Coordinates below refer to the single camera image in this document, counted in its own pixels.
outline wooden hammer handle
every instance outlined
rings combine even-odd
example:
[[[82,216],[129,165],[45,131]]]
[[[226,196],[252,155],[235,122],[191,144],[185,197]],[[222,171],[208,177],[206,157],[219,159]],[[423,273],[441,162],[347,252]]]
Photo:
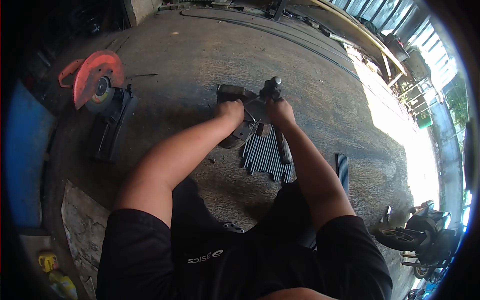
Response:
[[[290,152],[290,147],[288,146],[287,140],[283,133],[280,131],[280,128],[273,126],[275,130],[275,139],[276,145],[278,148],[278,154],[280,155],[280,164],[288,165],[292,163],[292,153]]]

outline hand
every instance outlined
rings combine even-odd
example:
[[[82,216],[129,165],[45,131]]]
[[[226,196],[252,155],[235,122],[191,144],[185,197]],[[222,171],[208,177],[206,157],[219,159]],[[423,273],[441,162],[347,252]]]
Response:
[[[292,106],[284,98],[280,98],[277,102],[274,102],[271,98],[268,99],[267,112],[275,126],[283,127],[296,124]]]
[[[233,129],[243,122],[245,112],[240,99],[220,103],[215,108],[215,118],[224,119]]]

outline blue panel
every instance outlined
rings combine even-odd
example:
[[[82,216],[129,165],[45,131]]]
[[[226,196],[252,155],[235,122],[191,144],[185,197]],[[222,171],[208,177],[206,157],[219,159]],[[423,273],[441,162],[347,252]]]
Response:
[[[54,117],[17,81],[5,130],[6,189],[17,226],[41,224],[43,157]]]

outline hammer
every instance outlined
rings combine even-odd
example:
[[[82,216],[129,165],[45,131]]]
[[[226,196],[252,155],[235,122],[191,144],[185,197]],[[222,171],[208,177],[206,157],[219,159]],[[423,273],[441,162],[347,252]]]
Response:
[[[282,79],[278,76],[272,77],[272,79],[265,81],[263,89],[260,91],[260,98],[267,101],[268,98],[271,98],[274,102],[279,101],[280,98],[280,84]],[[278,154],[280,155],[280,163],[282,165],[288,165],[292,163],[292,153],[290,153],[290,147],[288,146],[285,136],[280,131],[280,129],[275,126],[275,139],[276,145],[278,148]]]

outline motorcycle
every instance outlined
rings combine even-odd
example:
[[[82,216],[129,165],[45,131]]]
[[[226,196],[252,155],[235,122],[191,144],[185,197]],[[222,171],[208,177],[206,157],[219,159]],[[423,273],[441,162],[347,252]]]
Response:
[[[430,293],[426,293],[424,288],[416,288],[408,293],[407,300],[427,299]]]
[[[382,223],[373,233],[377,241],[388,248],[415,252],[415,255],[403,253],[403,257],[417,258],[417,261],[402,262],[402,265],[412,266],[415,277],[426,280],[432,279],[437,268],[446,269],[450,264],[463,233],[462,228],[448,229],[451,214],[435,210],[433,205],[433,201],[427,201],[413,208],[405,228],[388,225],[389,209],[386,224]]]

